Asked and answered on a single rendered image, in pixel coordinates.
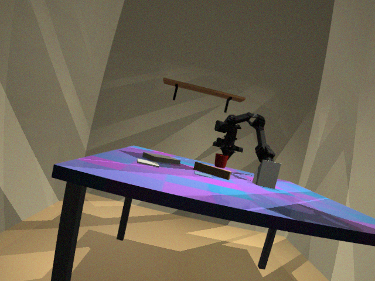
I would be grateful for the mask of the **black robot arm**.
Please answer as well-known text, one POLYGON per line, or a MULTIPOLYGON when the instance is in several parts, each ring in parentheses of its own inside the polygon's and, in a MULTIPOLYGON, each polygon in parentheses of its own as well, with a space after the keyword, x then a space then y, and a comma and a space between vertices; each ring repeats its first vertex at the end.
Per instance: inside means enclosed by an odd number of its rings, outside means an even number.
POLYGON ((217 120, 215 124, 215 131, 222 132, 236 136, 237 129, 241 129, 240 125, 237 123, 247 121, 253 128, 256 129, 258 145, 255 147, 255 153, 260 162, 264 160, 269 160, 274 162, 273 157, 275 153, 271 150, 270 146, 266 144, 265 140, 265 119, 263 116, 258 114, 240 114, 240 115, 229 115, 224 122, 217 120), (250 121, 251 118, 256 118, 253 122, 250 121), (236 125, 237 124, 237 125, 236 125))

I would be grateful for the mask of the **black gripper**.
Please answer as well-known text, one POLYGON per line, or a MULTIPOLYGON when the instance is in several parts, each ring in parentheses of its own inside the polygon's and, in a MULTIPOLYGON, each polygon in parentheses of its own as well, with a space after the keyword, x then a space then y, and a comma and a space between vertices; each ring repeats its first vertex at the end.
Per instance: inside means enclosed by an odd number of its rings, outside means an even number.
POLYGON ((231 155, 235 153, 234 151, 241 153, 243 152, 243 148, 234 145, 234 141, 237 140, 236 136, 226 134, 224 137, 225 141, 223 143, 214 141, 213 146, 220 147, 223 152, 223 156, 229 156, 228 160, 230 159, 231 155))

